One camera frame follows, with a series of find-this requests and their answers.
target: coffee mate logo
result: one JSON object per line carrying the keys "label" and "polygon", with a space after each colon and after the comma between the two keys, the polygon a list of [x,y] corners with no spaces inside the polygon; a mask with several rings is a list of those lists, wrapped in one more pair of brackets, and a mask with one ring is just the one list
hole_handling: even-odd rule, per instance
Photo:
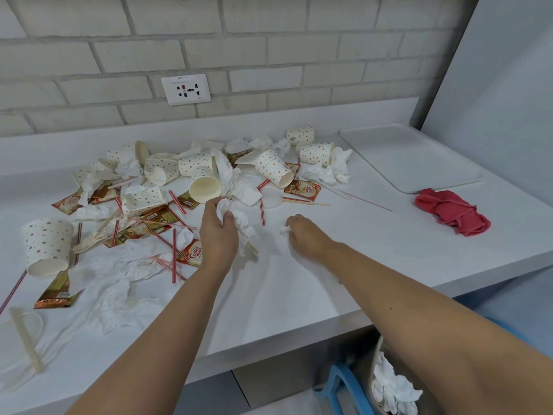
{"label": "coffee mate logo", "polygon": [[202,247],[201,246],[194,246],[192,250],[190,251],[190,259],[197,258],[202,254]]}

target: person's right hand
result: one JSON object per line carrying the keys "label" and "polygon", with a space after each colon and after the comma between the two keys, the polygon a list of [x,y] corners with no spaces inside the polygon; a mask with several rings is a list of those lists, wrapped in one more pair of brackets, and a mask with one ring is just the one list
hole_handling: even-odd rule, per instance
{"label": "person's right hand", "polygon": [[319,262],[330,253],[334,241],[309,218],[296,214],[286,220],[291,228],[288,239],[301,256]]}

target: blue chair leg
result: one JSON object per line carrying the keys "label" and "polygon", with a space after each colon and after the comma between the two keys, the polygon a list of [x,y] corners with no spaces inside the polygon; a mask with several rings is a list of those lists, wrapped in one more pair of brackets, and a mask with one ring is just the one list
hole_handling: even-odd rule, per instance
{"label": "blue chair leg", "polygon": [[328,375],[328,381],[321,391],[315,391],[315,396],[329,399],[334,415],[343,415],[340,402],[336,396],[336,392],[342,383],[345,384],[351,394],[359,415],[374,415],[363,389],[346,364],[332,366]]}

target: power socket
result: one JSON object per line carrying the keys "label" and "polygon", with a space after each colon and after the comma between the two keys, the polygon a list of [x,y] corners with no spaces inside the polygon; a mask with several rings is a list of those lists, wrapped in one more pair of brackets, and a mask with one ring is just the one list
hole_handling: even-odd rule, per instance
{"label": "power socket", "polygon": [[170,106],[211,102],[211,94],[205,74],[162,77],[162,84]]}

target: folded red towel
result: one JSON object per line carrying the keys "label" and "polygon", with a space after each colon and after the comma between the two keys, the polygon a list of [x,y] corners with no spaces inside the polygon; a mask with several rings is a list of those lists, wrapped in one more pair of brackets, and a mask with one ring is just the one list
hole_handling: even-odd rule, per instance
{"label": "folded red towel", "polygon": [[415,198],[418,208],[437,215],[438,223],[456,227],[457,233],[463,236],[476,236],[488,230],[492,223],[476,212],[476,205],[467,201],[451,191],[436,192],[427,188]]}

